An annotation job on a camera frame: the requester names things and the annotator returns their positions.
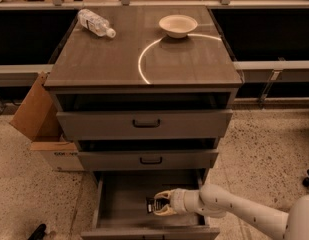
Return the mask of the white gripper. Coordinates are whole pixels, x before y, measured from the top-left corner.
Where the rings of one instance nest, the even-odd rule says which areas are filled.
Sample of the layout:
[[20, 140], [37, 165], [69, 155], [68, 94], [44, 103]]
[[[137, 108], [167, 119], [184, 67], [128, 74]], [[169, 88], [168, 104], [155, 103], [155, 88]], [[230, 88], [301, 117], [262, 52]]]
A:
[[175, 189], [157, 193], [155, 199], [170, 199], [170, 206], [165, 205], [160, 209], [154, 209], [156, 216], [172, 216], [185, 213], [197, 213], [202, 211], [203, 203], [198, 190]]

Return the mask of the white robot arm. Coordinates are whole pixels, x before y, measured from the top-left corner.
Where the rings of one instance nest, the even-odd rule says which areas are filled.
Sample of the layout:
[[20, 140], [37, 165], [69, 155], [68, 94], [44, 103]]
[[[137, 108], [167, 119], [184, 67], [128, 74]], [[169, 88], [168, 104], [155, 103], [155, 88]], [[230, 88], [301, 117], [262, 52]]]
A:
[[220, 218], [226, 212], [253, 226], [273, 240], [309, 240], [309, 195], [298, 199], [288, 213], [236, 196], [214, 184], [199, 190], [172, 189], [148, 201], [157, 216], [196, 213]]

